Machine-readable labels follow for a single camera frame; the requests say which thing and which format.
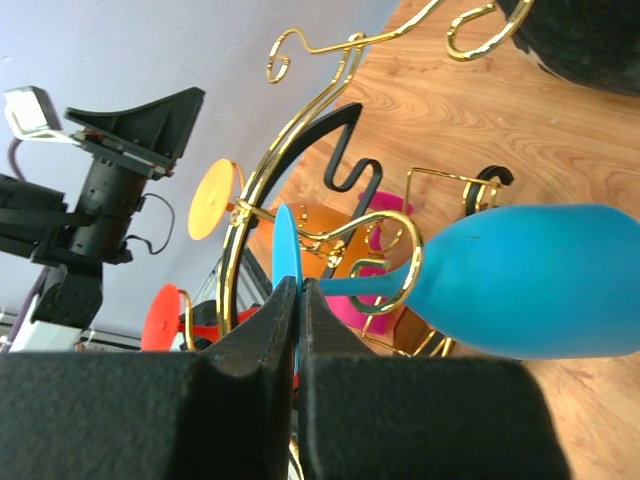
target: wooden table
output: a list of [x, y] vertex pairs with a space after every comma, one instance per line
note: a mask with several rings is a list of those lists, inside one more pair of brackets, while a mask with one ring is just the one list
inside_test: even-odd
[[[387, 28], [423, 3], [405, 1]], [[381, 188], [401, 194], [413, 166], [475, 176], [499, 164], [516, 177], [501, 205], [600, 202], [640, 219], [640, 99], [566, 84], [510, 44], [466, 64], [448, 59], [447, 25], [477, 3], [451, 0], [409, 35], [372, 48], [338, 103], [364, 105], [344, 159], [349, 171], [360, 158], [378, 159]], [[460, 38], [479, 45], [502, 23], [501, 15], [490, 15]], [[305, 153], [276, 203], [322, 202], [350, 213], [362, 188], [335, 194], [319, 180], [336, 138]], [[412, 218], [425, 238], [459, 218], [458, 182], [420, 178], [414, 191]], [[271, 253], [250, 246], [270, 271]], [[640, 478], [640, 355], [528, 367], [546, 394], [576, 478]]]

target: gold metal scroll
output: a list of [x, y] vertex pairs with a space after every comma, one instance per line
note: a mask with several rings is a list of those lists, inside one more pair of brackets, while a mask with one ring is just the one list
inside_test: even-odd
[[[280, 54], [279, 51], [284, 40], [294, 33], [300, 37], [300, 40], [308, 53], [319, 55], [342, 51], [342, 58], [336, 74], [330, 84], [307, 106], [300, 110], [280, 131], [274, 142], [262, 157], [256, 170], [249, 177], [249, 180], [240, 195], [240, 199], [247, 202], [249, 205], [256, 205], [258, 198], [264, 192], [267, 180], [271, 175], [273, 175], [283, 154], [286, 152], [293, 140], [295, 140], [295, 138], [300, 135], [300, 133], [302, 133], [326, 107], [331, 105], [331, 103], [352, 81], [362, 59], [365, 47], [406, 35], [422, 23], [445, 1], [446, 0], [432, 0], [411, 20], [392, 32], [373, 37], [367, 37], [363, 32], [358, 32], [351, 35], [347, 42], [328, 47], [312, 47], [304, 33], [299, 28], [291, 28], [280, 35], [269, 52], [269, 59], [267, 62], [267, 78], [271, 83], [278, 83], [281, 81], [291, 65], [291, 59], [286, 55]], [[495, 5], [491, 3], [489, 4], [491, 7], [489, 5], [485, 5], [479, 9], [474, 9], [464, 13], [451, 23], [449, 31], [447, 32], [449, 55], [455, 60], [466, 61], [479, 58], [491, 52], [502, 41], [514, 33], [528, 13], [532, 4], [533, 0], [520, 0], [518, 7], [508, 20], [505, 28], [481, 47], [466, 52], [459, 50], [455, 46], [455, 38], [459, 29], [473, 18], [477, 18], [478, 16], [485, 15], [490, 11], [495, 10]], [[278, 73], [274, 75], [276, 61], [281, 62], [281, 66]], [[217, 320], [221, 336], [229, 333], [229, 331], [237, 325], [237, 318], [232, 315], [234, 310], [232, 302], [235, 297], [234, 288], [232, 288], [232, 279], [236, 276], [240, 255], [242, 254], [241, 250], [244, 246], [247, 234], [248, 222], [231, 225], [227, 229], [217, 281]]]

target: wood grain surface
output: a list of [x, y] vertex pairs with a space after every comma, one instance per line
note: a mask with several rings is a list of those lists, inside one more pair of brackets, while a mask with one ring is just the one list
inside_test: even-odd
[[[423, 4], [403, 2], [387, 28]], [[476, 6], [476, 0], [450, 0], [407, 36], [372, 48], [338, 103], [361, 102], [364, 112], [337, 180], [360, 158], [375, 158], [384, 168], [382, 189], [402, 194], [413, 166], [475, 176], [498, 164], [516, 178], [500, 205], [599, 202], [640, 220], [640, 99], [564, 83], [508, 43], [474, 62], [450, 60], [449, 22]], [[462, 46], [478, 46], [503, 22], [494, 14], [470, 23]], [[350, 213], [362, 188], [336, 194], [321, 181], [336, 138], [305, 153], [276, 203], [321, 202]], [[463, 187], [431, 177], [415, 182], [412, 218], [425, 238], [460, 218]], [[250, 246], [270, 271], [271, 252]], [[576, 478], [640, 478], [638, 354], [528, 367], [546, 394]]]

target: orange disc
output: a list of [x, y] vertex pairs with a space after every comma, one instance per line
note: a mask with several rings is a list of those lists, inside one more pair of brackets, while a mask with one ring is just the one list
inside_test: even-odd
[[233, 163], [222, 159], [214, 163], [196, 190], [189, 209], [189, 235], [202, 240], [222, 220], [233, 193]]
[[182, 296], [175, 285], [165, 285], [151, 304], [142, 329], [140, 350], [166, 352], [180, 327]]

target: black round object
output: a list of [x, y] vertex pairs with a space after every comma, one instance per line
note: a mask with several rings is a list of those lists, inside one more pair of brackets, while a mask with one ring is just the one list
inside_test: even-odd
[[[497, 0], [507, 17], [517, 3]], [[639, 0], [535, 0], [513, 42], [547, 73], [640, 96]]]

